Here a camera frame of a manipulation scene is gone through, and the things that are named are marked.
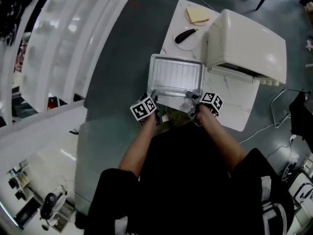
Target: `white table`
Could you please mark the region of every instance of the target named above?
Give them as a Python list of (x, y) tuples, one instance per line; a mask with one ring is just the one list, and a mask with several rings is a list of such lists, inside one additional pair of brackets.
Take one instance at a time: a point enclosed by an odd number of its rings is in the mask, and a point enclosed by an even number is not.
[[(209, 12), (210, 20), (203, 26), (193, 25), (186, 19), (185, 10), (187, 7), (199, 6), (201, 5), (186, 0), (178, 1), (160, 54), (195, 58), (201, 60), (203, 63), (206, 63), (207, 34), (210, 25), (217, 18), (219, 13), (205, 7)], [(199, 30), (195, 34), (201, 35), (201, 40), (199, 41), (198, 46), (190, 51), (178, 48), (173, 40), (173, 34), (176, 34), (178, 29), (184, 27), (198, 28)], [(248, 83), (222, 75), (211, 74), (208, 72), (207, 68), (205, 69), (202, 91), (218, 93), (223, 99), (224, 105), (221, 109), (218, 120), (226, 127), (237, 131), (244, 130), (258, 89), (259, 82), (254, 81), (253, 83)], [(188, 99), (186, 98), (178, 97), (170, 98), (160, 96), (158, 99), (160, 104), (178, 110), (182, 109), (182, 105), (190, 105), (190, 103), (186, 104), (187, 101)], [(190, 107), (185, 107), (184, 111), (188, 112), (189, 109)]]

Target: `white plate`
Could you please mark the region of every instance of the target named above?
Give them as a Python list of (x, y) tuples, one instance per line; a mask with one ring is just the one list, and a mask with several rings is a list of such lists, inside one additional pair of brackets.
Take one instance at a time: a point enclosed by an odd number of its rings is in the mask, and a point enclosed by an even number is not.
[(173, 33), (173, 41), (175, 43), (175, 45), (182, 49), (182, 50), (192, 50), (195, 47), (198, 46), (199, 42), (200, 42), (200, 34), (198, 34), (198, 31), (196, 31), (195, 33), (191, 34), (189, 37), (187, 37), (184, 41), (182, 41), (180, 44), (177, 44), (175, 42), (175, 38), (183, 33), (184, 31), (187, 31), (189, 29), (193, 29), (193, 27), (187, 27), (185, 26), (184, 28), (179, 28), (178, 30), (174, 31)]

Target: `hand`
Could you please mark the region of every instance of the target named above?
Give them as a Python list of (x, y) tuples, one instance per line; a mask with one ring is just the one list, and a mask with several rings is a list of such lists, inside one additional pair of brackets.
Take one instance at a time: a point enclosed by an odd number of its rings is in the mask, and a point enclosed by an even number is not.
[(152, 114), (146, 118), (144, 125), (156, 126), (156, 124), (157, 124), (156, 113), (152, 112)]
[(199, 105), (199, 111), (200, 112), (197, 115), (197, 120), (203, 125), (203, 127), (206, 127), (210, 119), (215, 117), (211, 113), (210, 109), (203, 104)]

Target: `electronic device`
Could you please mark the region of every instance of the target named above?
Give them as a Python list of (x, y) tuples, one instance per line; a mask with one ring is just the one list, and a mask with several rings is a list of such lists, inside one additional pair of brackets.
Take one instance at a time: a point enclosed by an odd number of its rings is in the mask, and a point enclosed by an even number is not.
[(208, 31), (206, 66), (212, 73), (251, 83), (285, 84), (286, 42), (263, 25), (223, 10)]

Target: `shelf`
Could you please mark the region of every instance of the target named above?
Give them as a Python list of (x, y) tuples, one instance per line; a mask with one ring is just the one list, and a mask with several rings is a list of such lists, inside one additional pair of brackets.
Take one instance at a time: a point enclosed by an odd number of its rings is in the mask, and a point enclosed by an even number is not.
[(70, 104), (74, 97), (74, 84), (84, 59), (86, 48), (101, 14), (110, 0), (83, 0), (73, 17), (53, 70), (50, 93)]
[(56, 56), (81, 0), (48, 0), (30, 36), (20, 91), (36, 111), (46, 112)]
[(1, 115), (7, 125), (12, 124), (12, 83), (15, 61), (25, 28), (38, 1), (33, 0), (24, 10), (13, 45), (8, 47), (6, 42), (0, 42), (0, 106)]

